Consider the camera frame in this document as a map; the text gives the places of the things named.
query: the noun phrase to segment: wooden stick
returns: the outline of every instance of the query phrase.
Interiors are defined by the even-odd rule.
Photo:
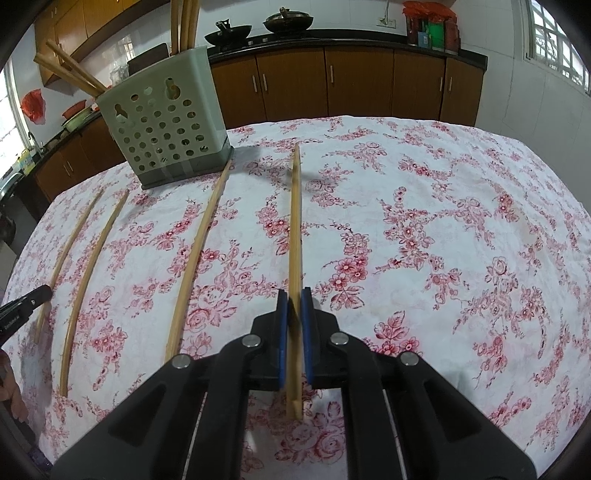
[[[191,5],[193,0],[183,0],[181,11],[181,45],[180,51],[185,51],[189,46],[189,21],[191,20]]]
[[[74,231],[70,235],[70,238],[68,239],[66,245],[64,246],[63,250],[61,251],[61,254],[58,257],[57,262],[56,262],[56,267],[53,270],[53,275],[51,276],[51,280],[49,281],[49,286],[52,290],[56,287],[57,277],[60,275],[61,268],[63,267],[64,262],[66,261],[66,257],[68,256],[68,253],[70,253],[70,248],[72,248],[74,241],[76,240],[76,238],[78,238],[78,234],[80,233],[80,230],[82,230],[82,227],[86,223],[86,220],[88,219],[88,217],[90,215],[90,212],[92,211],[92,209],[96,205],[96,202],[99,201],[99,199],[103,195],[104,191],[105,191],[105,189],[101,189],[99,191],[99,193],[96,194],[96,197],[89,203],[88,207],[86,207],[86,210],[84,210],[84,212],[82,213],[82,216],[78,219],[78,223],[74,227]],[[39,343],[39,340],[41,338],[41,330],[42,330],[43,324],[45,322],[45,315],[47,315],[47,310],[49,309],[49,305],[50,305],[50,302],[45,302],[43,304],[43,306],[41,307],[41,312],[39,313],[39,317],[37,317],[37,325],[35,326],[35,338],[34,338],[35,343]]]
[[[76,298],[74,300],[74,306],[72,307],[72,313],[70,315],[70,320],[68,321],[68,330],[66,333],[66,341],[64,343],[64,353],[61,357],[61,373],[60,373],[60,395],[62,397],[68,396],[68,376],[70,374],[70,357],[72,356],[72,346],[74,344],[74,335],[76,334],[76,323],[78,321],[78,314],[80,313],[80,308],[82,307],[82,301],[84,300],[84,295],[86,293],[86,288],[88,287],[88,282],[92,276],[92,271],[95,268],[96,261],[99,258],[100,251],[103,249],[105,241],[109,236],[109,232],[111,228],[113,228],[113,224],[123,205],[127,201],[127,197],[129,196],[129,190],[125,190],[124,195],[121,197],[121,200],[115,206],[115,210],[111,213],[105,228],[100,234],[100,237],[92,250],[90,258],[88,260],[88,265],[86,266],[86,271],[80,281],[80,287],[78,288],[78,292],[76,293]]]
[[[207,208],[199,223],[199,229],[195,240],[193,240],[193,246],[191,247],[191,253],[187,260],[187,268],[185,268],[183,274],[183,280],[181,282],[181,288],[178,292],[177,303],[174,306],[173,321],[170,326],[170,333],[168,334],[168,343],[166,344],[166,353],[164,362],[168,362],[174,357],[179,350],[179,344],[181,336],[183,335],[183,327],[185,325],[187,316],[187,306],[189,305],[189,297],[193,291],[193,282],[195,279],[195,270],[199,263],[199,257],[201,256],[201,250],[205,244],[205,237],[209,230],[209,225],[212,222],[213,214],[215,213],[217,203],[222,196],[222,190],[228,179],[230,172],[230,164],[232,160],[228,160],[226,167],[223,169],[222,175],[216,182],[216,187],[213,189],[212,195],[209,197]]]
[[[101,93],[90,83],[86,83],[80,77],[77,77],[72,72],[69,72],[61,65],[56,65],[52,63],[48,57],[45,57],[37,53],[33,61],[41,65],[43,68],[49,70],[50,72],[55,73],[58,77],[63,78],[65,81],[71,83],[73,86],[78,87],[83,92],[88,93],[88,95],[90,95],[91,97],[97,98]]]
[[[187,48],[195,48],[197,42],[197,22],[199,21],[199,0],[193,0],[189,19],[189,43]]]
[[[87,72],[82,66],[70,57],[62,48],[55,43],[52,39],[48,38],[45,41],[45,45],[51,48],[61,59],[68,64],[72,70],[78,72],[80,76],[85,79],[88,83],[90,83],[94,88],[96,88],[100,93],[105,93],[107,91],[107,87],[103,85],[96,77],[92,76],[89,72]]]
[[[170,39],[172,49],[170,54],[178,53],[178,0],[170,0]]]
[[[291,174],[291,217],[290,217],[290,272],[289,297],[294,310],[289,322],[287,339],[287,395],[286,413],[289,419],[302,419],[301,362],[302,339],[300,322],[301,300],[301,162],[300,145],[295,144],[293,170]]]

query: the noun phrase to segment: cabinet door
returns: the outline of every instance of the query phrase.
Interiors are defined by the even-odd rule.
[[[102,118],[94,120],[84,128],[81,142],[86,158],[97,172],[108,170],[125,161]]]
[[[226,128],[267,121],[254,56],[215,64],[212,75]]]
[[[256,56],[267,120],[328,115],[324,50],[306,48]]]
[[[35,179],[50,202],[61,192],[76,185],[76,179],[66,168],[61,152],[54,153],[47,160],[41,170],[35,173]]]
[[[473,127],[480,105],[484,72],[456,59],[447,59],[442,122]]]
[[[84,4],[86,32],[90,37],[123,11],[121,0],[81,0]]]
[[[60,152],[63,156],[64,164],[68,167],[70,174],[76,179],[76,183],[85,181],[98,173],[86,157],[86,153],[82,148],[82,139],[79,135],[74,135],[74,138],[65,144],[60,149]]]
[[[397,51],[394,54],[392,115],[416,120],[438,120],[444,78],[444,59]]]
[[[57,43],[72,55],[88,38],[84,24],[82,1],[70,8],[56,23]]]
[[[329,115],[390,116],[394,51],[326,47]]]

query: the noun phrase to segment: wall cabinet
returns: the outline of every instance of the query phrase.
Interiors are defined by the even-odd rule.
[[[480,104],[481,69],[455,59],[447,59],[443,102],[439,120],[473,127]]]
[[[323,48],[256,56],[267,121],[328,115]]]
[[[212,75],[226,128],[267,121],[254,56],[213,65]]]
[[[394,51],[326,47],[329,115],[390,116]]]
[[[445,80],[445,59],[420,53],[394,54],[392,116],[438,120]]]

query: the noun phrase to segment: chopstick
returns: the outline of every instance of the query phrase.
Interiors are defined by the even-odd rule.
[[[67,65],[69,65],[72,70],[80,74],[80,76],[85,79],[88,83],[90,83],[94,88],[96,88],[101,93],[105,93],[107,91],[107,87],[103,85],[96,77],[92,76],[88,73],[80,64],[70,57],[62,48],[55,43],[52,39],[48,39],[45,42],[49,48],[51,48]]]
[[[88,95],[91,97],[97,98],[101,93],[103,93],[79,76],[76,76],[72,72],[66,70],[61,65],[54,64],[49,59],[49,57],[37,53],[33,61],[50,72],[55,73],[58,77],[63,78],[65,81],[71,83],[75,87],[78,87],[83,92],[88,93]]]

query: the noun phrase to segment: white tablecloth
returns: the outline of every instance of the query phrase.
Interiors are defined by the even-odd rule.
[[[191,295],[184,352],[211,355],[275,307],[288,278],[290,158],[301,142],[304,285],[374,350],[412,350],[532,457],[542,473],[591,398],[590,219],[522,143],[476,128],[328,118],[230,132],[234,167]],[[77,217],[106,192],[59,277],[41,343],[8,344],[40,447],[55,460],[163,363],[189,248],[218,175],[147,192],[127,164],[64,192],[15,267],[5,302],[46,283]],[[125,189],[80,313],[69,397],[66,323]],[[304,390],[305,420],[252,394],[243,477],[345,477],[340,397]]]

